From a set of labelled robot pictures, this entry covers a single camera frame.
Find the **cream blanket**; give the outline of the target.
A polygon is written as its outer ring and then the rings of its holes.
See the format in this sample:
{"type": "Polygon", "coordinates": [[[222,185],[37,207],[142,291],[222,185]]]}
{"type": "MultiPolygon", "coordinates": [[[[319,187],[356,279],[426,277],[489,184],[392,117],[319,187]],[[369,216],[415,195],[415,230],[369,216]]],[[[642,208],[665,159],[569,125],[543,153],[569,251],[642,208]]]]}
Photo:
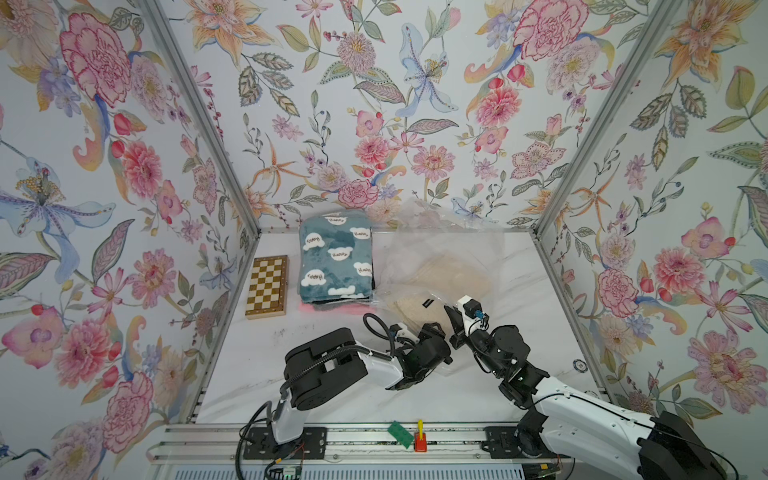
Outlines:
{"type": "Polygon", "coordinates": [[[444,306],[455,306],[463,296],[482,300],[492,288],[492,277],[486,270],[455,256],[442,255],[395,284],[385,302],[412,333],[417,334],[425,323],[436,322],[451,335],[453,329],[444,306]]]}

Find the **pink blanket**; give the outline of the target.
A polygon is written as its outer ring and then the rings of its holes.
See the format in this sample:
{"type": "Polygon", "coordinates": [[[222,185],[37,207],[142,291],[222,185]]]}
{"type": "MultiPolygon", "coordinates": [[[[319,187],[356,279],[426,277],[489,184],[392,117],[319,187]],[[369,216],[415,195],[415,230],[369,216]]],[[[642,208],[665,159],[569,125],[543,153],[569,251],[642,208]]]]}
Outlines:
{"type": "Polygon", "coordinates": [[[355,302],[339,302],[324,304],[305,304],[299,303],[298,310],[305,313],[333,313],[340,315],[358,315],[373,313],[376,307],[370,304],[355,302]]]}

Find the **clear plastic vacuum bag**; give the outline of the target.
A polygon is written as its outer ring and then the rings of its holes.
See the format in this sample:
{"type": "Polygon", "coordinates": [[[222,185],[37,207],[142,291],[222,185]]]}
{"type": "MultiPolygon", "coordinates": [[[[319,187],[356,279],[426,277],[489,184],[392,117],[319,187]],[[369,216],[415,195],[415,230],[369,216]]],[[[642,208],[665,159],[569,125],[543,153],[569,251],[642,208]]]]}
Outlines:
{"type": "Polygon", "coordinates": [[[444,308],[469,296],[495,307],[505,233],[497,224],[422,200],[402,204],[377,259],[374,301],[415,334],[426,323],[454,334],[444,308]]]}

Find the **black white patterned blanket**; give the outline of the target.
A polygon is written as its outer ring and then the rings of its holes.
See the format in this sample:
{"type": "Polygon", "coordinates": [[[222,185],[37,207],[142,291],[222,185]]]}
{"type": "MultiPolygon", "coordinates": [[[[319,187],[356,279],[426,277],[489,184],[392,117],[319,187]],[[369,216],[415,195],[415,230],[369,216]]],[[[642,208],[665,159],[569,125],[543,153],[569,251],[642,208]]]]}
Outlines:
{"type": "Polygon", "coordinates": [[[367,302],[374,280],[373,242],[367,227],[322,234],[326,245],[310,258],[305,275],[306,303],[367,302]]]}

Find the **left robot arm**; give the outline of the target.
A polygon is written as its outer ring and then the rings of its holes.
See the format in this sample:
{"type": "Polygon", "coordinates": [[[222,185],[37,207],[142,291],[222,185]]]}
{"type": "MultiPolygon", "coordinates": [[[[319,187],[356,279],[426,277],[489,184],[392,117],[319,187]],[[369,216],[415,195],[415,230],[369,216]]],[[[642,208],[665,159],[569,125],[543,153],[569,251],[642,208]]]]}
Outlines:
{"type": "Polygon", "coordinates": [[[386,351],[364,346],[343,327],[286,354],[280,398],[268,415],[276,444],[299,440],[311,410],[360,381],[401,391],[423,382],[440,365],[452,363],[451,346],[438,323],[424,324],[413,334],[405,324],[387,325],[373,313],[364,314],[362,321],[370,333],[387,343],[386,351]]]}

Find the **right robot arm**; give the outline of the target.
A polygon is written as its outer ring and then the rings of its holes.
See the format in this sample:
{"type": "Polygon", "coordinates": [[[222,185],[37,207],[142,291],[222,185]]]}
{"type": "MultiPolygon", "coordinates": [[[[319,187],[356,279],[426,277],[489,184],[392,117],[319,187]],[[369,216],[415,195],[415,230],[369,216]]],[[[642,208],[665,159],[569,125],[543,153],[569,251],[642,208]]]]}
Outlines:
{"type": "Polygon", "coordinates": [[[518,327],[489,329],[477,300],[465,296],[445,312],[454,330],[451,345],[468,347],[481,369],[499,380],[501,394],[523,411],[515,430],[523,455],[565,455],[621,479],[725,479],[736,470],[681,417],[614,405],[534,366],[518,327]]]}

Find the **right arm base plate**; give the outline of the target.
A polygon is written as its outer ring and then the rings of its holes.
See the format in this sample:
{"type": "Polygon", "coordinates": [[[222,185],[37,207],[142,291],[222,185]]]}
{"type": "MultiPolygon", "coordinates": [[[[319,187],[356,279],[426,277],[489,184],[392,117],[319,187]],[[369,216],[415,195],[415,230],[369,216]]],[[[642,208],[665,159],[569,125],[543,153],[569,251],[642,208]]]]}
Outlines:
{"type": "Polygon", "coordinates": [[[481,449],[492,459],[557,459],[558,454],[549,450],[541,435],[517,426],[488,426],[484,428],[485,440],[481,449]]]}

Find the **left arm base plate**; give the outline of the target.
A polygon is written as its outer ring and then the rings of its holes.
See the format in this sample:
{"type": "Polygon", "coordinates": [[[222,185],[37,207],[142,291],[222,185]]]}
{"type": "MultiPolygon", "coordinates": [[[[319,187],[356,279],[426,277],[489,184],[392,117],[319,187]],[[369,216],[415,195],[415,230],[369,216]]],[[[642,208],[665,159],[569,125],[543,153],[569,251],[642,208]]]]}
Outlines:
{"type": "Polygon", "coordinates": [[[270,428],[252,426],[245,434],[242,457],[245,460],[322,460],[325,458],[327,434],[325,427],[305,427],[298,439],[278,444],[270,428]]]}

